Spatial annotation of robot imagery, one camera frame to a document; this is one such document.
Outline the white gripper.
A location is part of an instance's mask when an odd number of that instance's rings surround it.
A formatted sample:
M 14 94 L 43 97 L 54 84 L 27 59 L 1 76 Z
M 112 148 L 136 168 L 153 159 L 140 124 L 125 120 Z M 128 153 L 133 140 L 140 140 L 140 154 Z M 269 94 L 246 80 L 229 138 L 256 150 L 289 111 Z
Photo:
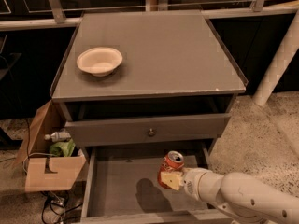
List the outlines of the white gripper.
M 200 201 L 199 183 L 205 173 L 208 173 L 208 169 L 184 168 L 183 173 L 162 171 L 160 174 L 161 184 L 164 188 L 173 190 L 180 190 L 183 185 L 188 196 Z

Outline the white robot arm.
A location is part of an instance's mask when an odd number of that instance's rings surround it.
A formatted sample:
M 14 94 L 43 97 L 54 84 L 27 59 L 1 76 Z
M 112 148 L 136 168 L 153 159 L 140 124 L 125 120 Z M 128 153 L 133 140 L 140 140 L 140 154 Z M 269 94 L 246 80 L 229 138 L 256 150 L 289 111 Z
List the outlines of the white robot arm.
M 183 168 L 160 174 L 161 181 L 205 202 L 239 224 L 299 224 L 299 199 L 264 184 L 251 175 L 219 175 L 203 168 Z

